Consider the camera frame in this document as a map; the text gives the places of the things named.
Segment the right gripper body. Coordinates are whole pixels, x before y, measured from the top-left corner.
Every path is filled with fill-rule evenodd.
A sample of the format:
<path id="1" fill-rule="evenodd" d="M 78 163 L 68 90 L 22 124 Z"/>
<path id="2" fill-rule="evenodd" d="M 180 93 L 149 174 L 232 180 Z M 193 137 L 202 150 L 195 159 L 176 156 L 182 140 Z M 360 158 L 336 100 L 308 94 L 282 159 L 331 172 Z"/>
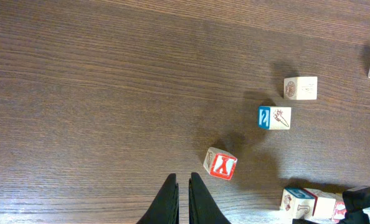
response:
<path id="1" fill-rule="evenodd" d="M 341 194 L 347 212 L 338 223 L 370 223 L 370 187 L 355 187 Z"/>

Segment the wooden block green side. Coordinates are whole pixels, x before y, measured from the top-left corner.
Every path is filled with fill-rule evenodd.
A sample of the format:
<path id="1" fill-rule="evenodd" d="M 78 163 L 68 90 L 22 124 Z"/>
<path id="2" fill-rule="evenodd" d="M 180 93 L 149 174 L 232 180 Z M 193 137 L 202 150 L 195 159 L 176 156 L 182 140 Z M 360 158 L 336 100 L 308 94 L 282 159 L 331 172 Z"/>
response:
<path id="1" fill-rule="evenodd" d="M 331 218 L 336 204 L 336 195 L 318 189 L 305 188 L 305 190 L 315 198 L 313 217 Z"/>

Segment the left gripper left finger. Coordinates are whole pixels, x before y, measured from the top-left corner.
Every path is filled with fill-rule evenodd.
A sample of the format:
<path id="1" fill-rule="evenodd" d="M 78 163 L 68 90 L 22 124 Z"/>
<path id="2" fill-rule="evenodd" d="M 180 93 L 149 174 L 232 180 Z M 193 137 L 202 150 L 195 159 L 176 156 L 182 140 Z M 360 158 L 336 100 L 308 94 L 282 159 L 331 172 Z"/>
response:
<path id="1" fill-rule="evenodd" d="M 179 185 L 176 174 L 169 174 L 146 213 L 137 224 L 178 224 Z"/>

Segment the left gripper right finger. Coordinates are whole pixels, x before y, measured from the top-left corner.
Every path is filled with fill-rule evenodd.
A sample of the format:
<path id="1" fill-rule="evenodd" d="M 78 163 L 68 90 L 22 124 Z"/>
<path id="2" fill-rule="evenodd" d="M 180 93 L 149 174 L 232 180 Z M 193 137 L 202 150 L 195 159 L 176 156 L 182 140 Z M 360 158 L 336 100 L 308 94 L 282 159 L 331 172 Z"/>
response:
<path id="1" fill-rule="evenodd" d="M 189 223 L 230 224 L 197 172 L 189 179 Z"/>

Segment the wooden block yellow side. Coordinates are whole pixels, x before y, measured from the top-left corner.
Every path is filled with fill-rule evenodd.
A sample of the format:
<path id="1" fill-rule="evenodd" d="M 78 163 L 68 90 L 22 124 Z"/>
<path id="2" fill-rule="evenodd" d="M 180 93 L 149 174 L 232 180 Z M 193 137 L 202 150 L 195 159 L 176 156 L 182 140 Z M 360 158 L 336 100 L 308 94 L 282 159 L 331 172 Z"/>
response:
<path id="1" fill-rule="evenodd" d="M 300 188 L 284 188 L 280 210 L 289 217 L 307 219 L 313 216 L 315 198 L 306 190 Z"/>

